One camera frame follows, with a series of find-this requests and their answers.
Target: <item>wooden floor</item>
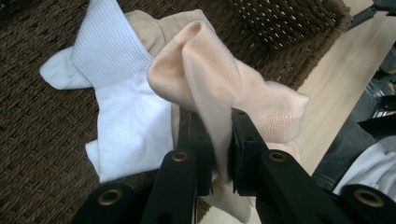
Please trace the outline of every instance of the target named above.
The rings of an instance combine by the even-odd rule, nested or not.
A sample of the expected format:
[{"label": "wooden floor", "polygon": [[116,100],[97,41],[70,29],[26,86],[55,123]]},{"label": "wooden floor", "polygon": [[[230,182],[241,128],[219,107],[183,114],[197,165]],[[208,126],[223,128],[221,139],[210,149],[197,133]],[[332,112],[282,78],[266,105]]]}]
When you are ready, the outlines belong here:
[{"label": "wooden floor", "polygon": [[[351,15],[373,3],[371,0],[344,2],[350,7]],[[385,12],[377,12],[374,18],[342,34],[298,90],[310,97],[301,134],[296,140],[301,151],[302,166],[309,174],[315,171],[396,41],[396,18],[385,15]],[[212,207],[201,223],[240,222]],[[260,223],[254,208],[249,223]]]}]

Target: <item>brown wicker surface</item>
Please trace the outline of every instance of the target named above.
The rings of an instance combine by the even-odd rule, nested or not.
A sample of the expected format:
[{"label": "brown wicker surface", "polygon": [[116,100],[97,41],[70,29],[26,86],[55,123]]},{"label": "brown wicker surface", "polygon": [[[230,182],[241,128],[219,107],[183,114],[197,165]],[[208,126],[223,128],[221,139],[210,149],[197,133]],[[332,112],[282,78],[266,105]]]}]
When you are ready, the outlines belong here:
[{"label": "brown wicker surface", "polygon": [[[98,107],[92,89],[57,91],[38,69],[51,55],[73,44],[88,1],[28,2],[15,0],[9,5],[17,10],[0,9],[0,223],[69,223],[99,186],[84,149],[96,138]],[[261,72],[276,62],[268,60],[272,51],[244,26],[226,0],[119,2],[125,12],[141,9],[156,18],[200,8],[236,58]],[[332,43],[339,35],[335,28],[324,36],[318,33],[319,42]],[[316,50],[319,58],[326,48],[311,49]],[[280,54],[301,56],[287,49],[276,55]],[[280,81],[293,88],[307,74],[280,72]],[[263,74],[266,79],[278,78],[278,74]],[[136,187],[154,175],[149,172],[121,181]],[[206,210],[202,205],[201,214]]]},{"label": "brown wicker surface", "polygon": [[337,0],[228,0],[262,40],[264,78],[297,89],[334,40],[349,26],[348,8]]}]

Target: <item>beige sock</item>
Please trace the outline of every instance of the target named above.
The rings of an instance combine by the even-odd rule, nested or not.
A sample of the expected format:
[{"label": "beige sock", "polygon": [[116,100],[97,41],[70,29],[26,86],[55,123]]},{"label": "beige sock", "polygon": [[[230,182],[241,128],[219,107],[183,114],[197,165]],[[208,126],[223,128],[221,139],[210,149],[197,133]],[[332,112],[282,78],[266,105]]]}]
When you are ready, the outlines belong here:
[{"label": "beige sock", "polygon": [[[153,19],[148,13],[140,10],[125,13],[125,17],[134,28],[143,46],[153,57],[157,56],[166,43],[192,21],[203,20],[214,31],[201,9],[180,12],[158,21]],[[179,117],[178,105],[172,104],[172,137],[174,143],[178,139]]]},{"label": "beige sock", "polygon": [[[290,141],[299,133],[308,98],[286,86],[264,82],[259,73],[233,57],[204,21],[190,23],[165,46],[148,70],[148,82],[161,97],[200,114],[222,181],[229,181],[232,107],[250,115],[265,141],[285,143],[281,149],[299,158]],[[218,192],[205,200],[246,222],[248,199],[238,201],[238,196],[229,193],[231,189],[218,184]]]}]

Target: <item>white fabric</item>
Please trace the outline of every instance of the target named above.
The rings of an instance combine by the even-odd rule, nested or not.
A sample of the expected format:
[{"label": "white fabric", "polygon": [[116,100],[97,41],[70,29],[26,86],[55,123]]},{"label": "white fabric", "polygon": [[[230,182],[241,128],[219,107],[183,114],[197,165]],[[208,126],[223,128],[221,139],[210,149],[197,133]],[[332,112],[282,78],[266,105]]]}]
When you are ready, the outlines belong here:
[{"label": "white fabric", "polygon": [[40,74],[57,90],[73,90],[92,87],[91,82],[74,66],[71,56],[73,47],[63,49],[48,59]]},{"label": "white fabric", "polygon": [[[149,86],[147,71],[153,58],[117,1],[91,0],[75,46],[53,60],[56,57],[66,58],[95,88],[98,141],[96,149],[87,145],[87,153],[100,182],[159,168],[173,149],[171,104]],[[53,60],[43,65],[43,74],[56,65]]]},{"label": "white fabric", "polygon": [[378,189],[396,202],[396,151],[380,143],[367,148],[353,162],[333,192],[340,194],[343,186],[351,184]]}]

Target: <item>black metal frame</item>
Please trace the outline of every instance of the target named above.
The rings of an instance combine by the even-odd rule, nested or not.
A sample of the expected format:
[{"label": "black metal frame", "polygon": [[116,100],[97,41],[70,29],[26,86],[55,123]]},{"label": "black metal frame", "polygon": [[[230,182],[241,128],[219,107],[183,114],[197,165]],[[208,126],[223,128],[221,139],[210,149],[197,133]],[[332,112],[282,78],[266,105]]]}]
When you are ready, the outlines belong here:
[{"label": "black metal frame", "polygon": [[367,7],[353,17],[352,23],[348,27],[348,31],[365,21],[370,20],[377,11],[387,11],[387,16],[396,16],[396,2],[394,0],[374,0],[373,2],[372,6]]},{"label": "black metal frame", "polygon": [[[234,190],[257,198],[264,223],[396,223],[396,203],[388,196],[361,185],[344,187],[341,196],[324,191],[290,154],[268,149],[248,114],[237,109],[230,151]],[[197,196],[212,192],[213,162],[209,135],[192,114],[189,137],[164,157],[155,181],[139,189],[102,186],[73,223],[196,223]]]}]

